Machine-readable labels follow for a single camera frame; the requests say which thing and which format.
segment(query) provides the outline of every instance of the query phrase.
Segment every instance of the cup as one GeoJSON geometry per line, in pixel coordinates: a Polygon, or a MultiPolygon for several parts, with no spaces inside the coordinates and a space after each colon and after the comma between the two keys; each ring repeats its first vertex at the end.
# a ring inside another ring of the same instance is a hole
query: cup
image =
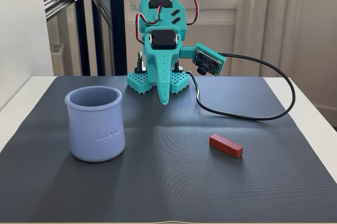
{"type": "Polygon", "coordinates": [[[70,151],[75,157],[101,162],[123,151],[121,101],[121,92],[107,86],[88,86],[67,94],[70,151]]]}

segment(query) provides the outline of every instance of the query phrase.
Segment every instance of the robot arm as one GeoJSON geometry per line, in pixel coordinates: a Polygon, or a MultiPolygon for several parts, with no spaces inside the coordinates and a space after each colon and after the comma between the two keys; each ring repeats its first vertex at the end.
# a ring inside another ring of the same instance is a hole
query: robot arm
{"type": "Polygon", "coordinates": [[[170,92],[178,93],[189,84],[189,77],[185,73],[178,74],[180,82],[172,81],[177,77],[172,72],[173,65],[179,58],[191,59],[201,75],[208,72],[216,76],[220,73],[224,57],[201,44],[183,46],[186,33],[185,8],[179,0],[141,0],[139,10],[136,16],[136,37],[143,44],[146,72],[128,74],[129,86],[139,93],[157,86],[159,99],[166,105],[170,92]]]}

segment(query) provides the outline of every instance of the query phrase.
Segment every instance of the circuit board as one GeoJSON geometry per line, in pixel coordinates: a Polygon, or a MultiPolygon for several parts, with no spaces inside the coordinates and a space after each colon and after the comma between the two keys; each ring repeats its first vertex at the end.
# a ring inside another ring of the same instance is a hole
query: circuit board
{"type": "Polygon", "coordinates": [[[221,62],[209,57],[199,50],[196,52],[194,64],[196,66],[204,65],[207,68],[207,72],[214,76],[218,74],[219,67],[221,67],[221,62]]]}

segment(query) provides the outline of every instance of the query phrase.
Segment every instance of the curtain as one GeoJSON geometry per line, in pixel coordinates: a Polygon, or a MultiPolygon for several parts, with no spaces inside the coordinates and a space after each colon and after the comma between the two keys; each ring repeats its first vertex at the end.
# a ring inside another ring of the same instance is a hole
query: curtain
{"type": "MultiPolygon", "coordinates": [[[[300,0],[239,0],[233,53],[267,61],[291,75],[300,0]]],[[[276,77],[272,69],[233,59],[231,75],[276,77]]]]}

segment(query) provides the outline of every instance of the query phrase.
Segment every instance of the wire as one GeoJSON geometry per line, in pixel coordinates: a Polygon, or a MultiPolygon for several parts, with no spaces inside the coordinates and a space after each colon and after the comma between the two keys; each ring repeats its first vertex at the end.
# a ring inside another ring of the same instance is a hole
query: wire
{"type": "Polygon", "coordinates": [[[136,39],[138,42],[140,42],[141,44],[144,45],[144,42],[142,40],[139,39],[138,37],[138,27],[139,27],[139,17],[147,24],[149,25],[154,25],[154,24],[157,24],[157,22],[160,20],[160,17],[159,17],[159,14],[160,14],[160,10],[162,9],[163,6],[159,6],[157,8],[157,19],[153,22],[149,22],[145,16],[142,14],[142,13],[137,13],[136,14],[136,21],[135,21],[135,26],[136,26],[136,39]]]}
{"type": "Polygon", "coordinates": [[[138,18],[139,18],[139,13],[136,14],[136,21],[135,21],[135,25],[136,25],[136,39],[138,42],[140,42],[141,44],[145,45],[144,42],[142,40],[139,39],[138,37],[138,18]]]}
{"type": "Polygon", "coordinates": [[[281,72],[281,70],[279,70],[278,68],[276,68],[275,66],[257,59],[257,58],[253,58],[253,57],[247,57],[247,56],[242,56],[242,55],[236,55],[236,54],[229,54],[229,53],[219,53],[221,56],[224,57],[234,57],[234,58],[240,58],[240,59],[246,59],[246,60],[250,60],[250,61],[254,61],[257,63],[260,63],[262,65],[268,66],[269,68],[272,68],[274,71],[276,71],[277,73],[279,73],[288,83],[288,85],[290,86],[291,89],[291,94],[292,94],[292,101],[290,106],[287,108],[287,110],[285,110],[284,112],[282,112],[279,115],[275,115],[275,116],[271,116],[271,117],[250,117],[250,116],[243,116],[243,115],[235,115],[235,114],[229,114],[229,113],[225,113],[225,112],[221,112],[221,111],[216,111],[213,109],[210,109],[208,107],[206,107],[205,105],[203,105],[200,101],[200,90],[199,90],[199,86],[195,81],[195,78],[193,76],[193,74],[191,72],[186,72],[187,74],[189,74],[192,77],[193,83],[195,85],[196,88],[196,102],[199,104],[199,106],[201,106],[203,109],[205,109],[208,112],[217,114],[217,115],[223,115],[223,116],[228,116],[228,117],[234,117],[234,118],[239,118],[239,119],[246,119],[246,120],[274,120],[274,119],[278,119],[284,115],[286,115],[287,113],[289,113],[289,111],[293,108],[294,104],[295,104],[295,89],[291,83],[291,81],[288,79],[288,77],[286,76],[286,74],[284,74],[283,72],[281,72]]]}
{"type": "Polygon", "coordinates": [[[192,25],[198,19],[198,16],[199,16],[199,4],[198,4],[197,0],[194,0],[194,3],[195,3],[195,17],[194,17],[194,21],[192,21],[191,23],[186,23],[186,25],[192,25]]]}
{"type": "Polygon", "coordinates": [[[139,15],[140,15],[141,19],[143,21],[145,21],[147,24],[154,25],[154,24],[156,24],[159,21],[159,14],[160,14],[160,10],[162,9],[162,7],[163,6],[159,6],[157,8],[157,19],[154,22],[149,22],[142,13],[139,13],[139,15]]]}

